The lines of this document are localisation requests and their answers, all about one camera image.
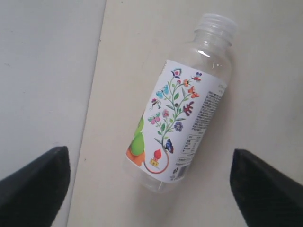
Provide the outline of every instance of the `plastic bottle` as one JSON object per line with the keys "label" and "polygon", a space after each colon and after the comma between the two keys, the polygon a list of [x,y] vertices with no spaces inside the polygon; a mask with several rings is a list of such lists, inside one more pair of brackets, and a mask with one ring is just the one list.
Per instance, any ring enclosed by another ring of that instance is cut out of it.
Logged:
{"label": "plastic bottle", "polygon": [[151,191],[168,192],[184,178],[229,83],[226,50],[236,28],[226,17],[205,14],[194,40],[168,57],[124,162]]}

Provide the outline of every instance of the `green fruit illustration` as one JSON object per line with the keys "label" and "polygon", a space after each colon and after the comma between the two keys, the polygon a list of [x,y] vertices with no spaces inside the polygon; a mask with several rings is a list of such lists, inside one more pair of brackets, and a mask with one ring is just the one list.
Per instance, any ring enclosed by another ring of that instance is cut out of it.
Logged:
{"label": "green fruit illustration", "polygon": [[142,131],[143,129],[143,126],[144,126],[144,120],[143,120],[143,116],[141,117],[140,121],[139,121],[139,124],[138,124],[138,127],[134,133],[134,136],[136,136],[139,132]]}
{"label": "green fruit illustration", "polygon": [[139,156],[144,152],[144,137],[141,132],[137,133],[133,139],[130,149],[131,153],[135,156]]}

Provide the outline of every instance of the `bottle label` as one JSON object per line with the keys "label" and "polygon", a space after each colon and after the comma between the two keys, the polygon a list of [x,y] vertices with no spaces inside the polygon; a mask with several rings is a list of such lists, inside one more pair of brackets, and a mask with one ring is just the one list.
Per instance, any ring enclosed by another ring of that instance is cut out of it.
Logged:
{"label": "bottle label", "polygon": [[126,156],[166,183],[181,180],[224,93],[220,79],[167,60]]}

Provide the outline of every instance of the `bottle neck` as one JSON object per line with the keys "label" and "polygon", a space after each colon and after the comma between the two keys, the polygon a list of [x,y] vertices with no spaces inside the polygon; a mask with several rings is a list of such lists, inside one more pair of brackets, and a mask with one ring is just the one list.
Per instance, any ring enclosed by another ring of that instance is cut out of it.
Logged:
{"label": "bottle neck", "polygon": [[199,44],[199,48],[208,50],[217,54],[224,54],[228,47],[232,44],[225,39],[222,39],[216,34],[209,33],[204,30],[196,30],[194,42]]}

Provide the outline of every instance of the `vine illustration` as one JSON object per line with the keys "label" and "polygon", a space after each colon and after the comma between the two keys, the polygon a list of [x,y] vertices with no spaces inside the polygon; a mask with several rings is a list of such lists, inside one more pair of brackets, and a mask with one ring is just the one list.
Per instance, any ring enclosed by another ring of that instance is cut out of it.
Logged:
{"label": "vine illustration", "polygon": [[[195,91],[195,87],[191,86],[191,81],[189,79],[181,80],[182,69],[176,68],[172,73],[172,78],[167,82],[164,87],[156,92],[157,98],[154,98],[152,102],[152,107],[154,103],[163,103],[164,110],[162,113],[157,112],[155,115],[149,117],[147,120],[158,128],[158,138],[154,138],[160,145],[162,151],[164,151],[167,157],[166,166],[158,171],[154,172],[148,168],[144,160],[145,168],[153,174],[163,173],[169,166],[169,153],[174,153],[174,147],[169,134],[171,132],[181,132],[184,125],[183,120],[187,116],[190,116],[193,110],[194,101],[191,99],[200,97],[200,95]],[[154,158],[150,160],[150,164],[154,167],[158,167],[158,160],[161,158],[161,149],[154,152]]]}

